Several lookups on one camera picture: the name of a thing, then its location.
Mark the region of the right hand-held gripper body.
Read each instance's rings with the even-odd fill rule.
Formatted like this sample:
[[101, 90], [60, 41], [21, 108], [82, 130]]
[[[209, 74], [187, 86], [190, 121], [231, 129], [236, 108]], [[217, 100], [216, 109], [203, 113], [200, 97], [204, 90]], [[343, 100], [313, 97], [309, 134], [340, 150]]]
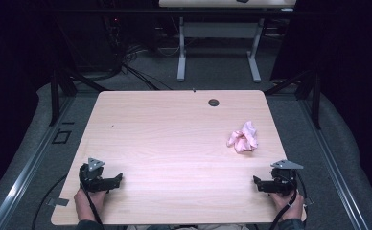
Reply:
[[282, 196], [287, 196], [297, 187], [297, 171], [303, 170], [304, 167], [290, 160], [280, 160], [271, 164], [272, 183], [270, 187], [271, 193], [278, 193]]

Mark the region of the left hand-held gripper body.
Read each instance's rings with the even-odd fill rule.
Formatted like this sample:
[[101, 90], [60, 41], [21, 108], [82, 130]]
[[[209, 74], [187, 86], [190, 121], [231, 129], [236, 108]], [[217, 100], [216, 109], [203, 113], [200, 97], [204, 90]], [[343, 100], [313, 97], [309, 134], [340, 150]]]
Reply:
[[107, 182], [102, 179], [104, 161], [89, 158], [87, 163], [83, 163], [79, 171], [81, 188], [87, 192], [95, 193], [108, 191]]

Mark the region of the person's right hand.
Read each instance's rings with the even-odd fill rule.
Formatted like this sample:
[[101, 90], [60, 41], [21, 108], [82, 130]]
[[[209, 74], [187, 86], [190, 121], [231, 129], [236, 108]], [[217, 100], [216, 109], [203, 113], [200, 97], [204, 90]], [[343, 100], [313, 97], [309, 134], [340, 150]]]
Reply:
[[302, 214], [304, 211], [304, 197], [298, 192], [291, 192], [289, 195], [286, 196], [272, 193], [270, 197], [275, 204], [277, 212], [280, 212], [285, 207], [287, 207], [287, 210], [280, 217], [280, 220], [302, 218]]

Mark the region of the person's left hand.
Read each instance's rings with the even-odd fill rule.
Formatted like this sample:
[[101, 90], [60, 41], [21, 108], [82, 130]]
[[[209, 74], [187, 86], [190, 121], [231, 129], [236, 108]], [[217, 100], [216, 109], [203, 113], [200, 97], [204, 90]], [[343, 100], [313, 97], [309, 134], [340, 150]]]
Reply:
[[[101, 213], [104, 206], [105, 192], [96, 192], [88, 194], [92, 203], [94, 204], [96, 211]], [[95, 221], [95, 215], [90, 207], [90, 202], [83, 189], [78, 189], [74, 195], [76, 204], [76, 211], [78, 220], [92, 220]]]

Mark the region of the grey tape strip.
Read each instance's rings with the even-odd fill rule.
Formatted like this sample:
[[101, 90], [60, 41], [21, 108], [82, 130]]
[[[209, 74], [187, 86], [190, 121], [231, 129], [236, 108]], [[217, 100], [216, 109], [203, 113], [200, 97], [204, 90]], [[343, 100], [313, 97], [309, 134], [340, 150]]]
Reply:
[[46, 204], [49, 205], [49, 206], [53, 206], [53, 207], [56, 207], [56, 206], [63, 206], [65, 207], [67, 204], [69, 203], [69, 200], [68, 199], [64, 199], [64, 198], [50, 198]]

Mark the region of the crumpled pink cloth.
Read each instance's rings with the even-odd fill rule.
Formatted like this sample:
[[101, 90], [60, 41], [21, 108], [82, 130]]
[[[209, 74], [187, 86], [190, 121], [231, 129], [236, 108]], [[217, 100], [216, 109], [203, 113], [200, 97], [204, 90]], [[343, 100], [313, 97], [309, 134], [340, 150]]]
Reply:
[[257, 129], [251, 121], [245, 122], [240, 130], [231, 133], [226, 145], [229, 148], [233, 147], [237, 153], [256, 150], [258, 148]]

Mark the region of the black metal stand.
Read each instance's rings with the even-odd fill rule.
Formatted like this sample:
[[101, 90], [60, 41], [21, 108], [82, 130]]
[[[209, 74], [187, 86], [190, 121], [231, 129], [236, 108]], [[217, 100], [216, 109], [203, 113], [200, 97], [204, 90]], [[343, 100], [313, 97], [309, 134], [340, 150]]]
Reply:
[[314, 126], [317, 129], [320, 129], [319, 106], [321, 97], [321, 81], [320, 76], [315, 70], [307, 70], [293, 78], [283, 80], [282, 82], [271, 87], [269, 90], [266, 90], [265, 95], [273, 95], [295, 82], [298, 82], [298, 86], [294, 92], [294, 96], [297, 100], [306, 100], [309, 97], [310, 93], [313, 93], [311, 120]]
[[86, 78], [84, 75], [69, 68], [55, 69], [50, 81], [52, 106], [52, 118], [49, 124], [50, 127], [57, 122], [60, 116], [59, 90], [62, 90], [67, 97], [75, 97], [78, 93], [78, 89], [74, 85], [73, 80], [80, 81], [98, 92], [106, 91], [105, 87], [100, 86], [96, 82]]

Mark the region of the dark curtain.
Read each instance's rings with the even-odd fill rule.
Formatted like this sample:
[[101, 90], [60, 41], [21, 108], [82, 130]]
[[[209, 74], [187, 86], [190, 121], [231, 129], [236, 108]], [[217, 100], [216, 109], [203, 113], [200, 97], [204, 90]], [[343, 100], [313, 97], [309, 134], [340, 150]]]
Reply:
[[290, 22], [271, 77], [318, 67], [321, 92], [352, 131], [372, 187], [372, 0], [296, 0], [294, 10], [325, 17]]
[[0, 0], [0, 180], [25, 136], [49, 82], [40, 29], [24, 0]]

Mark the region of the white desk with grey legs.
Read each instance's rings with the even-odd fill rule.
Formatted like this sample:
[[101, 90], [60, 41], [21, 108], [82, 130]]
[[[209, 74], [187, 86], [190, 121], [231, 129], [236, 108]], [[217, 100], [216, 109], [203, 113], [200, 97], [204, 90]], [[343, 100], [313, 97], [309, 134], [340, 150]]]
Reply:
[[[168, 10], [268, 10], [291, 12], [297, 0], [159, 0], [159, 6]], [[260, 17], [253, 22], [228, 22], [227, 19], [203, 19], [192, 22], [184, 16], [179, 17], [179, 60], [177, 79], [185, 80], [186, 49], [185, 39], [189, 38], [245, 38], [252, 40], [252, 46], [246, 52], [247, 61], [254, 82], [261, 77], [256, 63], [256, 54], [262, 36], [265, 19]]]

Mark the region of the aluminium floor rail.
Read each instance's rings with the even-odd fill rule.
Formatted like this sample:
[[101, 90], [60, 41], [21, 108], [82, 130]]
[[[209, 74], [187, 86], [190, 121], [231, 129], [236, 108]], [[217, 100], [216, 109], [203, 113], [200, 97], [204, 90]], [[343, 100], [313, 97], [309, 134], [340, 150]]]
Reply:
[[359, 205], [354, 199], [354, 196], [350, 191], [341, 170], [339, 169], [336, 159], [333, 156], [332, 150], [330, 149], [330, 146], [327, 143], [322, 130], [318, 129], [312, 120], [310, 106], [306, 101], [301, 100], [298, 101], [298, 104], [313, 131], [317, 143], [321, 148], [321, 157], [323, 158], [323, 164], [325, 165], [328, 174], [330, 175], [342, 206], [344, 207], [354, 230], [370, 230], [364, 216], [360, 211]]
[[0, 230], [70, 230], [51, 216], [81, 136], [78, 100], [68, 98], [53, 126], [39, 104], [33, 123], [0, 182]]

